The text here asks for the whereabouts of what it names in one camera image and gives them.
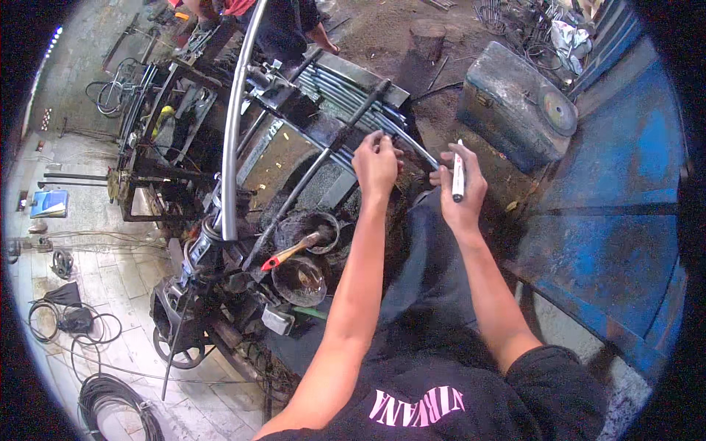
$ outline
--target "red shirt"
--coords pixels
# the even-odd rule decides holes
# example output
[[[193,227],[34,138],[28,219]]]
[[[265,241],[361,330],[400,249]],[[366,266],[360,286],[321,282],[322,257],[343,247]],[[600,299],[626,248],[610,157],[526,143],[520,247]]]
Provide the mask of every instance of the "red shirt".
[[[224,16],[242,16],[248,8],[255,4],[257,0],[225,0],[225,10],[223,11]],[[181,0],[169,0],[169,3],[178,8],[184,3]]]

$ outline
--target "marker pen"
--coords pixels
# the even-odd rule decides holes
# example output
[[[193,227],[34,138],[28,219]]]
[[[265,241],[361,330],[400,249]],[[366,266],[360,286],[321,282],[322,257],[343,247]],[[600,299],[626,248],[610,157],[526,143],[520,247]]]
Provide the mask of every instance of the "marker pen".
[[[458,145],[463,145],[462,140],[458,140]],[[453,202],[461,202],[463,200],[463,189],[465,180],[463,176],[463,159],[458,153],[453,154],[453,184],[451,186],[451,197]]]

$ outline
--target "person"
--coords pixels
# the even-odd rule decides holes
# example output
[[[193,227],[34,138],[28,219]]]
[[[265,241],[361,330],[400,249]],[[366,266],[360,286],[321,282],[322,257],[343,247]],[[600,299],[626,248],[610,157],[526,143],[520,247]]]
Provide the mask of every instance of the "person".
[[[185,5],[198,17],[202,31],[210,31],[221,23],[221,17],[213,7],[212,0],[169,0],[175,7]],[[235,17],[247,25],[252,19],[256,0],[225,0],[224,20]],[[321,17],[314,0],[269,0],[258,28],[256,42],[269,59],[278,59],[285,64],[303,61],[306,52],[306,37],[312,39],[323,50],[338,55],[340,49],[333,44],[321,24]]]
[[[401,348],[377,347],[385,209],[402,166],[401,151],[377,131],[365,137],[353,159],[362,193],[360,215],[323,338],[292,399],[255,440],[588,440],[600,434],[601,387],[572,351],[543,345],[530,331],[480,232],[487,183],[476,155],[461,145],[449,147],[443,160],[450,161],[455,152],[464,161],[463,200],[452,199],[447,167],[441,165],[429,179],[441,187],[434,192],[457,242],[477,327],[494,366],[479,368],[416,349],[395,363]],[[409,309],[398,300],[391,304]],[[435,314],[443,320],[453,315],[447,312]],[[417,318],[407,326],[429,323]],[[449,347],[454,343],[443,337],[450,332],[447,325],[438,330],[436,346],[468,349]],[[413,337],[405,343],[399,333],[394,339],[403,346],[417,342]]]

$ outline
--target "hand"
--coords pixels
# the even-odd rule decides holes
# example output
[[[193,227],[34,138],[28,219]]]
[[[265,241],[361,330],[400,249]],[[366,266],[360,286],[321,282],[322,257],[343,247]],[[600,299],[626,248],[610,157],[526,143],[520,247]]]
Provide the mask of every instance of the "hand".
[[[402,170],[402,150],[393,147],[383,131],[373,132],[363,139],[353,157],[353,169],[358,176],[363,204],[384,202],[387,205],[397,173]]]
[[[478,240],[483,240],[478,227],[478,218],[488,183],[481,175],[475,153],[458,144],[449,144],[448,147],[452,151],[441,153],[441,159],[453,163],[454,153],[458,153],[463,159],[466,178],[463,200],[458,203],[453,201],[451,197],[453,175],[446,166],[440,165],[438,171],[432,171],[429,174],[429,183],[433,186],[441,185],[441,214],[456,236],[456,240],[466,244],[478,243]]]

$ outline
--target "wire coil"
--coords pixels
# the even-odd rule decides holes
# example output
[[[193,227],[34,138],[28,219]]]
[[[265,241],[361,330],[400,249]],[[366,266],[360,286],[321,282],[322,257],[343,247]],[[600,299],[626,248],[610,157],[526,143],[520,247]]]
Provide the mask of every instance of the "wire coil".
[[[83,381],[78,395],[81,416],[94,440],[106,440],[98,426],[98,413],[104,406],[113,403],[125,404],[137,412],[142,421],[147,441],[161,441],[164,439],[162,428],[152,413],[150,402],[144,400],[118,377],[106,373],[97,373]]]

